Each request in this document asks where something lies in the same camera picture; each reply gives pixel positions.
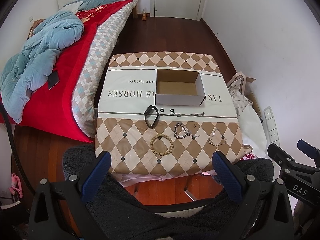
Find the pink hanger object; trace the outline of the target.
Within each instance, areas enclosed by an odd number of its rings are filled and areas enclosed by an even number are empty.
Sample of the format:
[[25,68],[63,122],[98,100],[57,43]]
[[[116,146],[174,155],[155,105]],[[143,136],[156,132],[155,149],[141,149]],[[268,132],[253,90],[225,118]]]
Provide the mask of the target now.
[[21,180],[16,174],[11,175],[11,187],[9,187],[9,191],[12,195],[16,195],[18,198],[23,198]]

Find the red bed blanket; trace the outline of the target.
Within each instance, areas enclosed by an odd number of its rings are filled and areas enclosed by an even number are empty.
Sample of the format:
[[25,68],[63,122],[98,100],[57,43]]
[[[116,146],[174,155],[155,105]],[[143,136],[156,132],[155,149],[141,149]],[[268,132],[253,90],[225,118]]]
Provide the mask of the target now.
[[48,89],[48,81],[34,91],[30,100],[24,107],[22,121],[18,124],[8,115],[10,120],[17,125],[29,126],[48,133],[60,135],[73,140],[92,142],[80,134],[72,114],[72,95],[76,83],[85,64],[90,45],[102,22],[108,19],[113,12],[128,3],[129,0],[99,5],[95,8],[72,12],[84,24],[84,32],[80,39],[65,48],[54,65],[57,70],[59,83]]

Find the white cardboard box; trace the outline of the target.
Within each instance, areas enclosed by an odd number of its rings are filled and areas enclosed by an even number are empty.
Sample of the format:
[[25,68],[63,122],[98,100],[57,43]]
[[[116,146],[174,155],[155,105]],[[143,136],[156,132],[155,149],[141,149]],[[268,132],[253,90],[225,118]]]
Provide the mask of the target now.
[[205,97],[200,72],[178,69],[156,70],[156,105],[199,107]]

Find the orange bottle on floor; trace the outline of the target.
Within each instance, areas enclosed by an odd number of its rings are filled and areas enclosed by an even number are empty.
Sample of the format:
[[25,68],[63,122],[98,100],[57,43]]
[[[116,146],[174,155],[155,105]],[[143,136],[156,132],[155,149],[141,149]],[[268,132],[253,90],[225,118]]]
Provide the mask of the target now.
[[147,20],[146,8],[144,8],[143,11],[142,11],[142,20],[143,20],[143,21],[146,21],[146,20]]

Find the checkered beige tablecloth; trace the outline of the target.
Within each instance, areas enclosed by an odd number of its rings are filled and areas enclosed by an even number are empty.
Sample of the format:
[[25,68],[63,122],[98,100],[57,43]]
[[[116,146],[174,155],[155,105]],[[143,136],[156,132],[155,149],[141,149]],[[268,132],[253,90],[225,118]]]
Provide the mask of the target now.
[[[157,69],[200,72],[202,105],[156,105]],[[150,105],[159,111],[155,128],[144,121]],[[98,104],[95,153],[103,151],[111,154],[110,171],[120,177],[168,179],[206,172],[216,151],[239,161],[245,154],[241,130],[214,57],[175,51],[113,55]]]

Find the black smart watch band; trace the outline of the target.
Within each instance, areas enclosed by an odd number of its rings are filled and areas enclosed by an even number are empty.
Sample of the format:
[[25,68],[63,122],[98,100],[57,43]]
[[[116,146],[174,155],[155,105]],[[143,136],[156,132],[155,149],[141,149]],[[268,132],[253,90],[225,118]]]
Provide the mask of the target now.
[[155,128],[159,120],[158,108],[150,105],[144,112],[144,121],[148,128]]

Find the white power strip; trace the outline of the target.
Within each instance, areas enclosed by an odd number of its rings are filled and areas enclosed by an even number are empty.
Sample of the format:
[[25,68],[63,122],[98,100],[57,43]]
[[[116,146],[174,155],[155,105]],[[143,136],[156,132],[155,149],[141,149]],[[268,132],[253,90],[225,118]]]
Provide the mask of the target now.
[[276,121],[270,106],[264,109],[265,123],[267,128],[267,135],[270,140],[270,143],[280,146],[278,130],[276,127]]

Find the black phone on bed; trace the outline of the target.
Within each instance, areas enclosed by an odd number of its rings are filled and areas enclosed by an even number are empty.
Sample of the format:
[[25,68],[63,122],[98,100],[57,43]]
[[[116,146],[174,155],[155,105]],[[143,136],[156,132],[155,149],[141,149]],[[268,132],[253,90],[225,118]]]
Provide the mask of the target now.
[[53,71],[49,76],[48,76],[48,89],[52,89],[55,85],[59,83],[59,75],[57,70]]

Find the beige paper bag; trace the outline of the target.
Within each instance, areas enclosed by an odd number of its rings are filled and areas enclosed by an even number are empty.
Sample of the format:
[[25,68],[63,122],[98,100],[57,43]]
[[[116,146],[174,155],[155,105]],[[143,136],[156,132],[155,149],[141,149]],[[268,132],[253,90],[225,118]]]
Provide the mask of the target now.
[[255,78],[247,77],[242,72],[237,72],[227,83],[237,116],[244,111],[246,106],[251,105],[257,115],[261,117],[261,110],[251,89],[251,84],[254,81]]

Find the light blue duvet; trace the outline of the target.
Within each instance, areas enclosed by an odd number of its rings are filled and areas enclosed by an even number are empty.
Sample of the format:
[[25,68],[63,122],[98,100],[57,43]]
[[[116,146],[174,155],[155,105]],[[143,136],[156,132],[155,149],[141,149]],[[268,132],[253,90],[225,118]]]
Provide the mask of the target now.
[[22,121],[23,110],[34,91],[52,73],[61,52],[78,41],[84,24],[71,11],[58,11],[41,22],[21,51],[12,56],[1,74],[1,99],[8,115]]

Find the checkered bed sheet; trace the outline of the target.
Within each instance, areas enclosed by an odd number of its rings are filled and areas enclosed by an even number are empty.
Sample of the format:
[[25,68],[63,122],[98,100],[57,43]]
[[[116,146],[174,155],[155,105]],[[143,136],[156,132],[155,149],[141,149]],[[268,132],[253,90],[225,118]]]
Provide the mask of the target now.
[[72,95],[72,114],[80,134],[89,139],[95,136],[94,97],[104,68],[114,50],[124,25],[138,0],[129,0],[113,12],[97,28]]

